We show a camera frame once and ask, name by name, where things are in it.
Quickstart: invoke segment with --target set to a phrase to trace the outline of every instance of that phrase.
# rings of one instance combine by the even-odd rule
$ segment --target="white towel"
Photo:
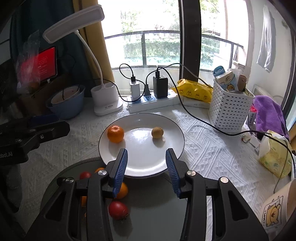
[[[268,7],[263,8],[263,30],[257,64],[270,73],[276,57],[276,26]]]

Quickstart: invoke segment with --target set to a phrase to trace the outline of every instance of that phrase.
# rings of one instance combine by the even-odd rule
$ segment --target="white power strip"
[[[159,107],[179,104],[180,100],[178,95],[173,90],[168,90],[168,96],[164,98],[157,99],[153,92],[151,96],[142,96],[136,102],[127,103],[126,109],[130,113],[135,113],[143,110],[151,110]]]

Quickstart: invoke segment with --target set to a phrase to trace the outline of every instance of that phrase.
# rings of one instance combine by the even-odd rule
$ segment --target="railing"
[[[124,34],[116,34],[116,35],[111,35],[111,36],[107,36],[105,37],[105,39],[111,39],[111,38],[116,38],[116,37],[121,37],[121,36],[128,36],[128,35],[135,35],[135,34],[142,34],[141,37],[141,47],[142,47],[142,59],[143,59],[143,65],[142,66],[137,66],[137,67],[144,67],[147,68],[149,67],[147,65],[147,56],[146,56],[146,43],[145,43],[145,34],[158,34],[158,33],[163,33],[163,34],[180,34],[180,31],[175,31],[175,30],[148,30],[148,31],[136,31],[136,32],[129,32],[129,33],[124,33]],[[209,38],[209,39],[214,39],[214,40],[218,40],[221,42],[225,42],[225,43],[229,43],[231,44],[231,52],[230,52],[230,60],[229,60],[229,69],[232,66],[232,60],[233,60],[233,51],[234,51],[234,46],[236,46],[237,48],[244,48],[244,46],[228,41],[226,39],[222,39],[216,36],[211,36],[211,35],[207,35],[207,34],[202,34],[202,37],[204,38]]]

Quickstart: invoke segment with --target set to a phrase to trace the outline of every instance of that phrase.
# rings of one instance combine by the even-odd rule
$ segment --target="plate rim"
[[[127,117],[127,116],[132,116],[132,115],[142,115],[142,114],[159,115],[159,114],[155,114],[155,113],[134,113],[134,114],[125,115],[125,116],[123,116],[123,117],[120,117],[120,118],[116,119],[115,121],[118,121],[118,120],[120,120],[120,119],[122,119],[122,118],[125,118],[125,117]],[[182,133],[182,135],[183,135],[184,144],[183,144],[183,148],[182,148],[182,151],[181,151],[180,155],[177,157],[177,159],[179,159],[179,158],[181,157],[183,151],[184,151],[184,148],[185,148],[185,136],[184,136],[184,133],[183,133],[182,129],[179,127],[179,125],[178,125],[176,122],[174,122],[174,121],[171,120],[170,118],[167,118],[167,119],[170,120],[170,121],[172,121],[173,123],[175,123],[176,126],[180,129],[180,131],[181,131],[181,133]],[[100,139],[99,139],[99,143],[98,143],[98,151],[99,151],[99,155],[100,155],[100,158],[102,159],[102,161],[103,161],[103,163],[104,163],[105,165],[107,165],[107,164],[104,162],[104,160],[103,160],[103,158],[102,158],[102,156],[101,156],[99,145],[100,145],[100,141],[101,141],[101,138],[102,138],[104,132],[105,132],[105,131],[109,128],[109,126],[111,126],[115,121],[113,121],[110,125],[108,125],[108,126],[103,130],[103,132],[102,132],[102,134],[101,134],[101,136],[100,136]],[[148,178],[148,177],[153,177],[153,176],[155,176],[155,175],[159,175],[159,174],[165,172],[166,170],[167,170],[167,169],[164,169],[163,171],[160,171],[160,172],[158,172],[158,173],[151,174],[151,175],[148,175],[148,176],[140,176],[140,177],[138,177],[138,176],[129,176],[129,175],[124,175],[124,176],[126,176],[126,177],[130,177],[130,178]]]

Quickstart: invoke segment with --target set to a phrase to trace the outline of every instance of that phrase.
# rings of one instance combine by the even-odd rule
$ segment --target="small brown fruit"
[[[151,131],[151,135],[155,139],[160,139],[163,136],[163,129],[160,127],[154,127]]]

